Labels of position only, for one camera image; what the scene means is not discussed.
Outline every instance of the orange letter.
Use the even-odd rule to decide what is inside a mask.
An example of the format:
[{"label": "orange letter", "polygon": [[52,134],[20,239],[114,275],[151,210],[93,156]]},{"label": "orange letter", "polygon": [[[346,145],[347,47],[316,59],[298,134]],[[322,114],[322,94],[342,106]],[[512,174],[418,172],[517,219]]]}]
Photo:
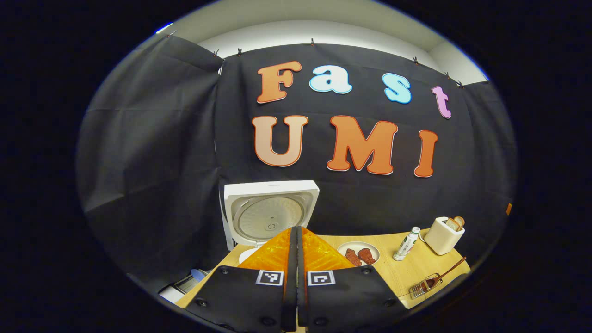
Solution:
[{"label": "orange letter", "polygon": [[[283,69],[285,71],[280,75],[279,71]],[[257,97],[258,103],[279,101],[288,95],[285,91],[279,89],[279,84],[283,83],[286,88],[292,85],[294,76],[290,69],[299,72],[302,65],[297,61],[290,61],[275,66],[263,67],[257,72],[261,74],[261,95]]]},{"label": "orange letter", "polygon": [[430,131],[419,131],[422,139],[422,154],[419,156],[419,164],[413,173],[418,177],[429,177],[434,173],[432,160],[434,159],[434,146],[438,141],[438,135]]},{"label": "orange letter", "polygon": [[308,117],[288,116],[284,123],[288,125],[288,150],[283,154],[274,152],[271,147],[273,126],[278,123],[276,117],[255,117],[251,121],[255,126],[255,154],[265,164],[275,167],[287,167],[298,161],[302,151],[302,130],[308,124]]},{"label": "orange letter", "polygon": [[374,153],[372,162],[368,165],[368,172],[378,175],[392,174],[392,140],[397,132],[397,125],[388,121],[379,121],[374,125],[368,138],[364,139],[362,129],[354,117],[334,116],[331,118],[331,124],[335,126],[336,137],[333,159],[327,163],[329,170],[349,170],[347,157],[349,150],[353,166],[357,171],[366,165]]}]

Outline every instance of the white wall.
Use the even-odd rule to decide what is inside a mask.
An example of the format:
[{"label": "white wall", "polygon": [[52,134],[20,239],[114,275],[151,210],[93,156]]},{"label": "white wall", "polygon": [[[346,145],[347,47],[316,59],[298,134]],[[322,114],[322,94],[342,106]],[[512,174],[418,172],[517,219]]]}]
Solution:
[{"label": "white wall", "polygon": [[462,84],[486,80],[479,67],[448,41],[434,47],[429,55],[442,69],[441,72],[448,72],[452,79],[461,81]]},{"label": "white wall", "polygon": [[238,48],[246,52],[286,44],[307,44],[311,38],[314,38],[315,44],[366,47],[408,59],[417,57],[418,62],[442,72],[431,55],[415,45],[374,30],[337,22],[294,20],[264,23],[218,35],[199,45],[210,51],[220,49],[218,55],[227,57],[235,55]]}]

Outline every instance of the bottle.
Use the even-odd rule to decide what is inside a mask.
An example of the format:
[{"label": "bottle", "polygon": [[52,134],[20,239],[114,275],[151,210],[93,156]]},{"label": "bottle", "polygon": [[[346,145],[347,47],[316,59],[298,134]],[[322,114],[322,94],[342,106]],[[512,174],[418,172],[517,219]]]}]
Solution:
[{"label": "bottle", "polygon": [[411,229],[411,232],[407,236],[405,236],[405,239],[403,239],[403,242],[401,243],[401,246],[399,246],[397,252],[395,252],[395,254],[392,256],[393,259],[395,259],[396,261],[401,261],[405,259],[405,256],[411,251],[411,249],[415,245],[415,242],[417,242],[419,230],[420,229],[416,226],[413,227],[413,229]]}]

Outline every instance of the inner lid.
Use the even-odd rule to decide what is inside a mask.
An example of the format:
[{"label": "inner lid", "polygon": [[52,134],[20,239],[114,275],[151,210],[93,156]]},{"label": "inner lid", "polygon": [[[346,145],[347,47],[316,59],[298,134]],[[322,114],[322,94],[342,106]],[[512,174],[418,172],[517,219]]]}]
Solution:
[{"label": "inner lid", "polygon": [[299,225],[304,218],[304,208],[291,198],[249,201],[237,212],[234,220],[236,230],[246,239],[268,241],[280,232]]}]

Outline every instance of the red food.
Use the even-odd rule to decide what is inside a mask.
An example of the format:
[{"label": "red food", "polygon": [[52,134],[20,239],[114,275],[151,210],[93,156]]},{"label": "red food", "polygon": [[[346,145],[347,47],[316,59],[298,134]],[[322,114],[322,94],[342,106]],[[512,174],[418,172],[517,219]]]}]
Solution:
[{"label": "red food", "polygon": [[356,265],[357,267],[362,265],[362,262],[360,261],[360,258],[358,258],[358,256],[356,255],[356,251],[352,250],[352,249],[347,249],[345,251],[345,257],[354,265]]},{"label": "red food", "polygon": [[372,258],[372,253],[370,252],[369,248],[363,248],[360,251],[358,251],[358,257],[368,265],[372,265],[376,262],[376,260]]}]

